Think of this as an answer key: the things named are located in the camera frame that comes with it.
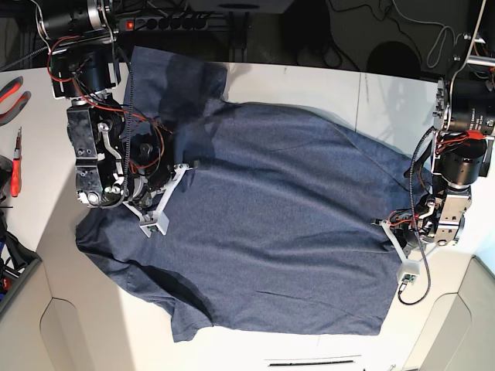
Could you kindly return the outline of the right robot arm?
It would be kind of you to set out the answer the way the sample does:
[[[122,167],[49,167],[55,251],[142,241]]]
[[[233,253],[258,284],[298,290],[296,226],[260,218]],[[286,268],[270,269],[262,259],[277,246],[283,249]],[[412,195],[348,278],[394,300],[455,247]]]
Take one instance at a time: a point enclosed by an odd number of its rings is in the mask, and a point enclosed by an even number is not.
[[[121,82],[118,27],[110,1],[37,1],[36,26],[48,47],[53,95],[65,98],[76,162],[77,198],[91,208],[126,206],[147,233],[165,233],[165,207],[186,171],[174,159],[172,131],[111,93]]]

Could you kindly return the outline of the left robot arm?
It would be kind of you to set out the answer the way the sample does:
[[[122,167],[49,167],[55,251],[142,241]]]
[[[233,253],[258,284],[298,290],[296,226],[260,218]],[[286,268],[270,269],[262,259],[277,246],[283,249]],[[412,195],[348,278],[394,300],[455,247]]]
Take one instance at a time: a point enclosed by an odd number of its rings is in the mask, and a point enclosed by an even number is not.
[[[494,147],[494,3],[471,1],[467,32],[456,37],[452,64],[439,79],[434,122],[423,135],[405,178],[422,177],[430,163],[431,182],[381,221],[404,254],[457,243],[471,207],[472,185],[487,177]]]

